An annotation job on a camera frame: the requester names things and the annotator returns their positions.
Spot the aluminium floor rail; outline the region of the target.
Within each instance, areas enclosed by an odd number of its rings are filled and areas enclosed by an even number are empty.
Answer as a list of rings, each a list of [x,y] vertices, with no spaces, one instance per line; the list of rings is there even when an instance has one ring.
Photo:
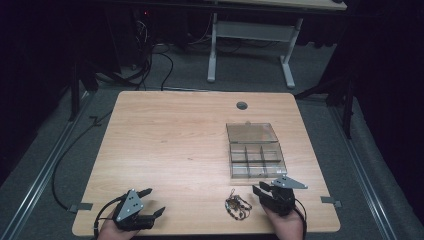
[[[353,140],[347,137],[347,134],[345,133],[342,127],[342,117],[339,114],[339,110],[336,107],[330,107],[329,112],[333,121],[335,122],[339,134],[343,138],[344,145],[347,148],[353,165],[353,170],[357,178],[358,185],[361,188],[361,191],[367,202],[368,208],[374,218],[374,221],[379,229],[382,239],[398,240],[393,230],[392,224],[384,209],[384,206],[381,202],[381,199],[375,191],[375,188],[373,187],[368,174],[366,173],[366,170],[362,164],[362,159],[360,158],[354,146]]]
[[[0,235],[0,240],[16,240],[17,236],[22,231],[39,198],[50,181],[54,166],[58,163],[59,156],[62,154],[65,144],[68,142],[68,139],[70,138],[76,124],[78,123],[85,109],[91,103],[94,96],[94,92],[85,91],[80,98],[80,103],[78,104],[79,110],[76,114],[72,113],[70,120],[66,121],[63,131],[55,141],[49,155],[45,159],[43,166],[40,168],[36,178],[27,189],[24,198],[20,201],[19,207],[16,209],[15,214],[8,222],[4,232]]]

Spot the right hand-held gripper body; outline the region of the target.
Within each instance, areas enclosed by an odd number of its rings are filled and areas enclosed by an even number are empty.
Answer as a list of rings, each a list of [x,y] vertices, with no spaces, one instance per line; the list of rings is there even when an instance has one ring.
[[[271,192],[266,192],[265,200],[262,205],[277,213],[280,216],[288,215],[295,209],[294,189],[307,189],[308,186],[287,175],[274,179],[269,184],[273,187]]]

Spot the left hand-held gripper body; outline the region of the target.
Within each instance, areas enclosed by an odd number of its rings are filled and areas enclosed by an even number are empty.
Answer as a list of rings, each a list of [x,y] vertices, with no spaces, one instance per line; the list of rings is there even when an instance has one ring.
[[[154,220],[150,219],[149,215],[139,214],[144,208],[144,204],[136,192],[134,189],[129,190],[113,213],[112,219],[121,230],[145,230],[151,229],[154,225]]]

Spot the clear plastic compartment box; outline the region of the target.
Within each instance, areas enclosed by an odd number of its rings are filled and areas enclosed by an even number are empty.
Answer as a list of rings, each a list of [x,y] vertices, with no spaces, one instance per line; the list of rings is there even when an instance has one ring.
[[[287,173],[270,123],[227,123],[226,129],[232,179],[277,178]]]

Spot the person's right hand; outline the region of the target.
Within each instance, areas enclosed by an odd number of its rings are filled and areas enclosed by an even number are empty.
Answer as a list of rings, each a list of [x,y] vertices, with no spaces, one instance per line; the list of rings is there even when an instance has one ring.
[[[302,217],[295,211],[291,211],[286,216],[279,216],[265,206],[262,206],[269,218],[275,235],[279,240],[303,240],[304,224]]]

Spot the black metal stand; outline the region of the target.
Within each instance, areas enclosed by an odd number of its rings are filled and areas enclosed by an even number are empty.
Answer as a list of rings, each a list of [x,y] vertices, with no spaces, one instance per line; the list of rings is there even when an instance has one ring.
[[[296,94],[295,99],[300,100],[313,94],[327,93],[325,102],[328,106],[343,106],[342,130],[345,136],[350,139],[354,97],[353,87],[354,83],[349,77],[336,77]]]
[[[71,115],[70,121],[74,121],[80,112],[80,84],[89,92],[98,90],[95,79],[95,67],[88,60],[76,61],[71,68]]]

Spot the person's left hand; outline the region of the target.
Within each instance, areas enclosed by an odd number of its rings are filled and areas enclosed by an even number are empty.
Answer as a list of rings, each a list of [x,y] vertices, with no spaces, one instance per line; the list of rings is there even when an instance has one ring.
[[[131,240],[139,233],[138,230],[124,231],[119,229],[113,220],[105,220],[99,231],[97,240]]]

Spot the white desk frame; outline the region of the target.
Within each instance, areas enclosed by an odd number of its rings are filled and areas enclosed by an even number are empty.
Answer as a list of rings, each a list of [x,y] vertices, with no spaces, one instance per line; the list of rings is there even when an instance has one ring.
[[[303,19],[299,18],[292,25],[273,25],[260,23],[235,22],[219,20],[218,14],[212,14],[211,47],[208,62],[207,81],[213,83],[216,80],[217,65],[217,39],[231,38],[243,40],[259,40],[287,43],[287,50],[279,57],[283,70],[286,86],[295,88],[295,81],[289,66],[291,55],[294,51]]]

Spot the beige desk top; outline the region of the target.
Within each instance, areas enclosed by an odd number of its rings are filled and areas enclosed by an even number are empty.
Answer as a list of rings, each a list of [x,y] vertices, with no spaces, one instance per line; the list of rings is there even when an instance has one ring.
[[[279,7],[298,7],[306,9],[319,10],[346,10],[347,5],[333,0],[213,0],[218,2],[231,2],[251,5],[279,6]]]

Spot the grey table bracket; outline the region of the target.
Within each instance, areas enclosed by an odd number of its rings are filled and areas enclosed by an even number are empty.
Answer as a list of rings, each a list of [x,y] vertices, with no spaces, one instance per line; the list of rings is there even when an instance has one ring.
[[[93,207],[92,203],[78,203],[78,204],[72,204],[67,209],[70,213],[78,213],[79,211],[90,211]]]
[[[325,204],[332,204],[335,208],[341,208],[342,203],[339,200],[336,200],[335,198],[331,196],[321,196],[321,202]]]

